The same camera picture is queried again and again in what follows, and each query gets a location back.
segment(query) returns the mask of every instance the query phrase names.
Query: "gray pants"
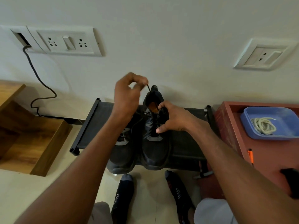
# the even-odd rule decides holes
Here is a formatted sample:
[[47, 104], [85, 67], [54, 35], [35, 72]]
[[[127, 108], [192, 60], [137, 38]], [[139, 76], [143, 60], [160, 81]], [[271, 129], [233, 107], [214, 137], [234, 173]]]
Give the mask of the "gray pants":
[[[206, 198], [196, 207], [194, 223], [237, 224], [237, 221], [226, 200]], [[88, 224], [113, 224], [106, 202], [95, 203]]]

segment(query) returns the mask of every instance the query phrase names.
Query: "blue box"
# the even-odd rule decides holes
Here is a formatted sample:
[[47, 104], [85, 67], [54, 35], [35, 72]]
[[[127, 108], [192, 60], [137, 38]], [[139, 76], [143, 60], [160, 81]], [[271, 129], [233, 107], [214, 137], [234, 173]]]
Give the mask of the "blue box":
[[[251, 122], [252, 118], [271, 117], [271, 123], [276, 127], [272, 135], [257, 132]], [[285, 107], [247, 107], [241, 114], [241, 121], [246, 133], [252, 139], [291, 140], [299, 138], [299, 118], [289, 108]]]

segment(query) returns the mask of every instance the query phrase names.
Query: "white switch plate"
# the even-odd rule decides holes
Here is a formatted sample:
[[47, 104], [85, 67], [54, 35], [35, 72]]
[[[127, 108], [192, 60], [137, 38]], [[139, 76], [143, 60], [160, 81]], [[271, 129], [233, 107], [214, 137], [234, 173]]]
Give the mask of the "white switch plate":
[[252, 38], [234, 68], [273, 70], [296, 48], [292, 40]]
[[6, 35], [11, 39], [11, 41], [19, 48], [23, 49], [26, 46], [24, 40], [20, 37], [19, 33], [21, 33], [24, 38], [31, 45], [31, 48], [28, 48], [27, 52], [37, 52], [37, 53], [45, 53], [35, 39], [32, 37], [28, 28], [26, 26], [8, 26], [1, 25], [2, 29], [5, 31]]
[[32, 27], [28, 30], [47, 54], [102, 56], [93, 27]]

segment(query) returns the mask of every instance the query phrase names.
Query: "coiled white cable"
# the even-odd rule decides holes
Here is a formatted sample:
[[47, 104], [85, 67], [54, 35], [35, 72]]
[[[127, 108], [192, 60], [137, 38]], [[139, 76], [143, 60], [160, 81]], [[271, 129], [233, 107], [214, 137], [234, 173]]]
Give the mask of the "coiled white cable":
[[273, 119], [271, 117], [262, 117], [262, 118], [252, 118], [251, 122], [255, 128], [255, 130], [259, 133], [265, 135], [271, 135], [276, 131], [276, 127], [271, 123], [269, 119]]

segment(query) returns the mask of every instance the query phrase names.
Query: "black sock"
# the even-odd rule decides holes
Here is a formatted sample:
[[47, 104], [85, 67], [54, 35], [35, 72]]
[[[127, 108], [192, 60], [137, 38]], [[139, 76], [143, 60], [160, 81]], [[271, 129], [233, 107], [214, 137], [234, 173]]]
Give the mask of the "black sock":
[[134, 194], [133, 177], [124, 174], [119, 182], [116, 191], [114, 204], [111, 209], [111, 216], [114, 224], [125, 224], [127, 221], [129, 204]]
[[180, 177], [170, 170], [165, 171], [165, 178], [168, 187], [176, 201], [179, 223], [190, 223], [188, 220], [188, 211], [190, 208], [195, 208], [192, 200], [185, 188]]

